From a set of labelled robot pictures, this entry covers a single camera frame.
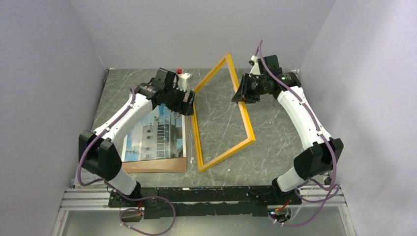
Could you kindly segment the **building photo print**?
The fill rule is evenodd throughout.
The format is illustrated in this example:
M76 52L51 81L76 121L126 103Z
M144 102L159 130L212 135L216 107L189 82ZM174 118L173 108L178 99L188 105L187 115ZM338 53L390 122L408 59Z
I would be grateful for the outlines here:
M186 157L185 116L157 106L124 138L121 160L146 161Z

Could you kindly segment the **yellow picture frame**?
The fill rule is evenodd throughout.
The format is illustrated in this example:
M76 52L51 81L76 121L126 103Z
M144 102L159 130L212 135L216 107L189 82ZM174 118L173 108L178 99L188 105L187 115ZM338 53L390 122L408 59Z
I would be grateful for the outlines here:
M220 62L215 67L213 67L209 71L209 73L198 83L198 85L194 88L194 92L198 93L211 80L211 78L225 65L228 67L231 81L233 84L233 88L235 91L237 91L240 83L238 82L237 73L235 71L235 66L233 63L232 56L229 53L227 53L224 57L222 57ZM217 165L218 163L224 161L225 159L229 158L230 156L234 155L238 151L244 149L245 147L249 146L250 144L256 141L256 137L253 131L253 127L250 121L246 104L239 101L237 105L239 107L239 111L242 117L242 121L243 121L247 138L205 164L203 153L202 153L200 133L199 133L199 128L198 128L196 103L193 104L194 114L191 116L191 124L193 127L193 137L194 137L194 145L195 145L195 150L196 150L197 167L200 173Z

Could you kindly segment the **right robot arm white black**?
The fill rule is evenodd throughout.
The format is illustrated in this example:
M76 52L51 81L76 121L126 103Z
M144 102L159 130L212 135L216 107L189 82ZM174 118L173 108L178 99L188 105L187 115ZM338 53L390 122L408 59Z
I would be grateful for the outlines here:
M270 191L272 201L282 204L289 198L289 191L315 176L334 172L344 146L341 139L333 138L319 122L298 75L283 72L276 55L253 55L249 63L252 68L242 76L232 102L252 104L260 101L261 95L272 95L287 112L303 148L292 167L274 181L277 186Z

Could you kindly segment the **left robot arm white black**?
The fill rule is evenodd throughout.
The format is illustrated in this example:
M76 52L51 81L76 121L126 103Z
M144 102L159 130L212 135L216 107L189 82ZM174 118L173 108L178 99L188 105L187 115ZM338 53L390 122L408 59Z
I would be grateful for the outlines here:
M115 189L126 205L140 202L141 185L123 168L118 146L128 132L157 106L184 116L194 113L195 91L187 90L192 75L159 68L149 82L130 88L126 103L94 131L79 135L76 179L81 186L104 182Z

